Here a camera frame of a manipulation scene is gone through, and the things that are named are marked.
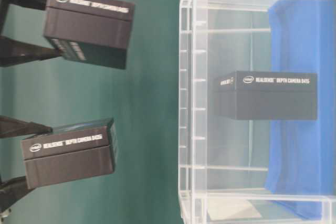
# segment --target black box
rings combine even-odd
[[[111,174],[116,168],[113,119],[68,125],[21,142],[28,188]]]
[[[124,69],[134,9],[117,0],[48,0],[44,36],[67,60]]]
[[[237,120],[316,120],[317,75],[233,72],[215,80],[215,111]]]

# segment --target transparent plastic box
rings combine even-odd
[[[180,0],[184,223],[336,223],[335,0]]]

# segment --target green backdrop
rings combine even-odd
[[[61,126],[114,117],[113,175],[39,188],[7,223],[182,223],[177,201],[179,0],[136,3],[127,70],[53,59],[0,69],[0,113]],[[48,46],[44,12],[11,6],[4,35]],[[0,141],[3,179],[24,175],[21,138]]]

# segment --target blue fabric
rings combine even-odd
[[[279,0],[268,10],[272,71],[318,75],[318,119],[270,123],[265,186],[274,194],[333,194],[334,1]],[[321,219],[319,202],[279,203],[306,219]]]

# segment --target black clamp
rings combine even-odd
[[[45,10],[47,0],[0,0],[0,34],[6,20],[10,4],[26,8]],[[35,60],[46,60],[61,56],[55,49],[35,46],[0,36],[0,66],[8,67]]]
[[[53,128],[42,124],[0,116],[0,138],[43,134],[52,131]],[[26,177],[13,178],[6,182],[2,182],[0,178],[0,223],[10,213],[10,207],[31,191],[32,189],[28,189]]]

